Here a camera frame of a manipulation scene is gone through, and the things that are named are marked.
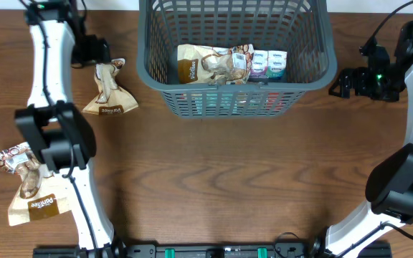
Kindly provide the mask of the dried mushroom bag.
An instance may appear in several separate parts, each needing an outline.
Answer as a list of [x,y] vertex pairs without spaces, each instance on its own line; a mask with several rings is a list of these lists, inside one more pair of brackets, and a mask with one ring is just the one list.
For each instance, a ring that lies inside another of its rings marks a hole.
[[138,107],[134,96],[115,81],[115,77],[124,65],[123,58],[112,59],[108,64],[96,64],[94,80],[99,94],[82,109],[84,113],[121,115]]
[[254,58],[252,44],[231,48],[181,44],[177,48],[177,70],[181,84],[246,84]]
[[62,180],[40,163],[28,143],[0,151],[0,168],[19,176],[21,185],[9,208],[9,226],[48,219],[70,211]]

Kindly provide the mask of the Kleenex tissue multipack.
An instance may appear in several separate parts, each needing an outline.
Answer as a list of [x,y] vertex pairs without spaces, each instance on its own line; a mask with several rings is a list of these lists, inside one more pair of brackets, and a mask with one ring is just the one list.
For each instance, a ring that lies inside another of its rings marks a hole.
[[288,53],[277,50],[255,50],[250,72],[252,79],[279,80],[286,70]]

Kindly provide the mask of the mint green wipes packet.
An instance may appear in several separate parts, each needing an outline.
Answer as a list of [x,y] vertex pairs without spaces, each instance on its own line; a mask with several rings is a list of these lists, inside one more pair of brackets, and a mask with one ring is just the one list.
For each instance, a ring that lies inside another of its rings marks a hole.
[[260,93],[206,93],[192,96],[196,114],[205,110],[207,115],[252,115],[267,104]]

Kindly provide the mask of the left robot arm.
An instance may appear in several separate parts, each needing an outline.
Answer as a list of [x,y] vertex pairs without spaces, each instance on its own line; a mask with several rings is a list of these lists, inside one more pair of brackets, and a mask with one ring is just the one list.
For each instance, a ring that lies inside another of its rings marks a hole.
[[105,39],[87,34],[76,1],[23,1],[34,47],[34,79],[27,107],[15,123],[31,150],[67,194],[79,241],[76,247],[41,246],[33,257],[120,257],[116,235],[95,183],[95,134],[72,99],[71,71],[110,61]]

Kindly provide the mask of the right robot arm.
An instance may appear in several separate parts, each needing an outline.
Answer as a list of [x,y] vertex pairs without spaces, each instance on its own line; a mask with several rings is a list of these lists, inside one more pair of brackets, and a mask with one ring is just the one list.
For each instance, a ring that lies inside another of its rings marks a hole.
[[370,37],[360,48],[367,66],[344,69],[328,93],[396,102],[408,94],[404,144],[371,172],[365,201],[343,221],[325,228],[313,241],[308,257],[384,257],[376,240],[394,230],[408,239],[413,235],[403,226],[413,224],[413,21],[400,31],[392,62],[386,49]]

